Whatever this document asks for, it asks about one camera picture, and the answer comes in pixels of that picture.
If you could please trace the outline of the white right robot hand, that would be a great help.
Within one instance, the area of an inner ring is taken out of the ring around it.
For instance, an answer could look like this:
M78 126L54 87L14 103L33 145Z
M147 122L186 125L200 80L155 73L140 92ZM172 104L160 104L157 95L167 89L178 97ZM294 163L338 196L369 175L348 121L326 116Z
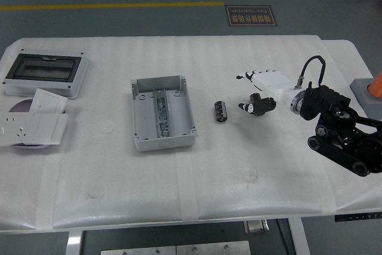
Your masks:
M277 104L284 105L295 114L300 113L304 91L295 89L295 84L285 75L276 70L245 72L236 79L248 80L265 98L258 93L250 97L250 103L240 103L239 108L255 116L264 115L274 110Z

